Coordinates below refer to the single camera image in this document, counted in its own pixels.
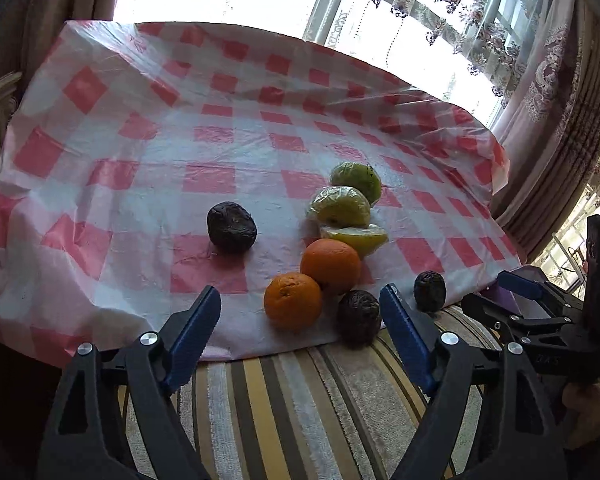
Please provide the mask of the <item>person's right hand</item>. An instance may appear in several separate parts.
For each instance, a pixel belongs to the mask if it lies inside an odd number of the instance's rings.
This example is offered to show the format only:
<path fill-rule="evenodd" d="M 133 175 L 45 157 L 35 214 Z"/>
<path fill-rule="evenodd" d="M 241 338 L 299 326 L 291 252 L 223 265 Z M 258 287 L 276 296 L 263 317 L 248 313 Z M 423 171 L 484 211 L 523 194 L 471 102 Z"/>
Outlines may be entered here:
<path fill-rule="evenodd" d="M 565 440 L 566 448 L 580 448 L 600 436 L 600 380 L 587 387 L 566 385 L 562 403 L 573 417 Z"/>

